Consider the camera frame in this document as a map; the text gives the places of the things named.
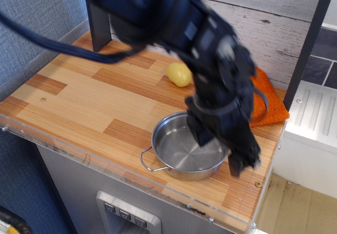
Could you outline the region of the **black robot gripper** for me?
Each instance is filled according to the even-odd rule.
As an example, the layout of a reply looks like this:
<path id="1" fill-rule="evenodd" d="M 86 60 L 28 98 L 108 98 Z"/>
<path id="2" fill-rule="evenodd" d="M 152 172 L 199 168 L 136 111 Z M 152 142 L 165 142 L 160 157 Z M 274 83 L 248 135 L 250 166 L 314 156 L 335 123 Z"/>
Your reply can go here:
<path id="1" fill-rule="evenodd" d="M 255 169 L 261 164 L 261 149 L 238 102 L 231 102 L 219 111 L 198 106 L 196 96 L 188 97 L 185 103 L 187 125 L 198 145 L 203 147 L 216 138 L 231 149 L 228 160 L 232 176 L 239 177 L 246 167 Z"/>

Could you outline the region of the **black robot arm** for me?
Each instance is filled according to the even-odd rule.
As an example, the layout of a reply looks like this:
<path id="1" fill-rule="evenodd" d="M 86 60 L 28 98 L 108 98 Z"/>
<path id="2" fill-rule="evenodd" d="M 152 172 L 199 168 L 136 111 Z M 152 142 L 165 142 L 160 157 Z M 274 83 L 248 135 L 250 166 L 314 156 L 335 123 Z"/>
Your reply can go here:
<path id="1" fill-rule="evenodd" d="M 185 101 L 187 124 L 199 145 L 212 138 L 227 144 L 233 176 L 260 161 L 249 127 L 256 69 L 229 23 L 202 0 L 88 1 L 110 14 L 122 42 L 158 44 L 187 65 L 195 84 L 195 94 Z"/>

